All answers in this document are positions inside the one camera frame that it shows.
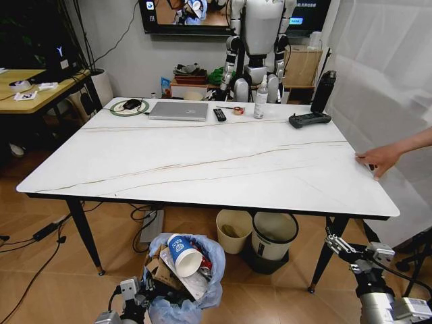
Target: white shoe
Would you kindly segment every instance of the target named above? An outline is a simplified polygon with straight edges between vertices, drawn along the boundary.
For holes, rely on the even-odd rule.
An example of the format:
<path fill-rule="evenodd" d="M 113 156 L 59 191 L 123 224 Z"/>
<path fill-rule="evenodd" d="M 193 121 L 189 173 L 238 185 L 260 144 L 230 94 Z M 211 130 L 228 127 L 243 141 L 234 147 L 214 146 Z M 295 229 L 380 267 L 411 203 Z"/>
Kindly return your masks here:
<path fill-rule="evenodd" d="M 15 144 L 12 144 L 12 143 L 9 143 L 9 146 L 11 148 L 11 153 L 14 157 L 23 157 L 24 156 L 24 149 L 23 148 L 15 145 Z"/>

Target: laptop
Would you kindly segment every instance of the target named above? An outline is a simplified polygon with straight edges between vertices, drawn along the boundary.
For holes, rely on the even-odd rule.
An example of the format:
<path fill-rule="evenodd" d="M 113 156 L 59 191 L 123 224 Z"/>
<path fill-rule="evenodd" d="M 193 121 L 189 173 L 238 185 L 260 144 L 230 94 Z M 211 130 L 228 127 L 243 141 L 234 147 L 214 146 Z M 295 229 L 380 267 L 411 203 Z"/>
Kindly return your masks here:
<path fill-rule="evenodd" d="M 205 122 L 207 118 L 206 103 L 170 103 L 159 101 L 149 113 L 149 119 L 191 120 Z"/>

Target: white curtain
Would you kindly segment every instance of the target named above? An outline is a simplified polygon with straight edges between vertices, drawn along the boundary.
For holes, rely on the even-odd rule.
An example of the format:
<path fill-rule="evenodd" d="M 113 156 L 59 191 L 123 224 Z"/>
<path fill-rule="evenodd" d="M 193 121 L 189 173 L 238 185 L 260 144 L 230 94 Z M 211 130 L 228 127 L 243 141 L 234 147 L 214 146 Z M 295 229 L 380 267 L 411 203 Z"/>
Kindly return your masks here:
<path fill-rule="evenodd" d="M 329 46 L 337 81 L 326 110 L 356 151 L 432 126 L 431 0 L 341 0 Z M 404 155 L 380 182 L 401 212 L 368 221 L 382 242 L 432 226 L 432 148 Z"/>

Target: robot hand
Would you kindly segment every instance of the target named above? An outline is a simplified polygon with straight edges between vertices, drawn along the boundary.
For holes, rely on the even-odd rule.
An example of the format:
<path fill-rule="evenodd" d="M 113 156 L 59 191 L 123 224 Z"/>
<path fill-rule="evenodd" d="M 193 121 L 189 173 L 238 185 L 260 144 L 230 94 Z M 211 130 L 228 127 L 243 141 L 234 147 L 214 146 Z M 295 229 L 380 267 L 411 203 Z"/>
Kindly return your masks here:
<path fill-rule="evenodd" d="M 325 242 L 328 247 L 350 264 L 356 276 L 356 294 L 362 303 L 361 324 L 429 322 L 432 311 L 424 300 L 405 297 L 395 301 L 393 290 L 385 284 L 380 265 L 389 265 L 395 254 L 388 245 L 372 242 L 367 247 L 354 248 L 331 234 L 329 227 L 326 230 Z"/>

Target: plastic bottle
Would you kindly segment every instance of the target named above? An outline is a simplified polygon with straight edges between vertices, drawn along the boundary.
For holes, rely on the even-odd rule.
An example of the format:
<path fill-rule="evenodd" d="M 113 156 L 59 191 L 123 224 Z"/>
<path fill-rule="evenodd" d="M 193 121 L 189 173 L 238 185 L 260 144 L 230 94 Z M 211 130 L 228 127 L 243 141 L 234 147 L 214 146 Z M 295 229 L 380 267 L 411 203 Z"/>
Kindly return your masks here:
<path fill-rule="evenodd" d="M 256 91 L 255 97 L 255 110 L 254 117 L 261 119 L 264 117 L 264 107 L 267 103 L 267 97 L 269 96 L 269 89 L 267 88 L 267 75 L 263 77 L 263 81 Z"/>

